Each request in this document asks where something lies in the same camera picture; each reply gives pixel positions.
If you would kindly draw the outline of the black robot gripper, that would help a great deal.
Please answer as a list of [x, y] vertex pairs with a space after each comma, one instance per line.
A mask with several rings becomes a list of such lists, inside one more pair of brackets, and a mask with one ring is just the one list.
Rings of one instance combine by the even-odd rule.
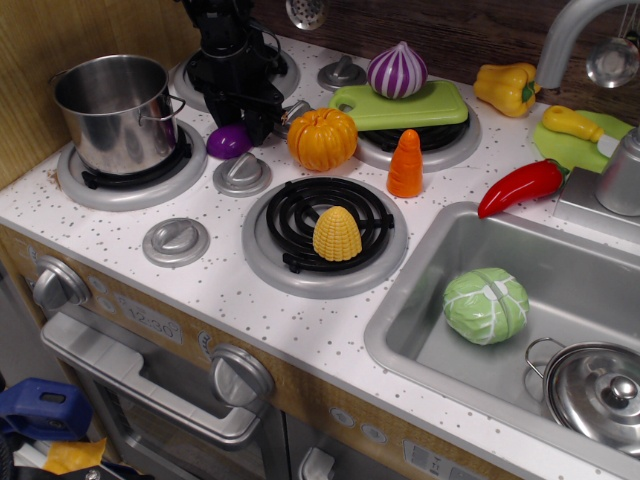
[[188, 67], [197, 90], [218, 127], [244, 124], [253, 146], [261, 146], [280, 122], [284, 99], [271, 86], [257, 93], [238, 94], [241, 85], [258, 75], [262, 80], [275, 68], [278, 46], [265, 43], [264, 27], [252, 16], [252, 1], [184, 1], [193, 27], [200, 34], [200, 50], [206, 55]]

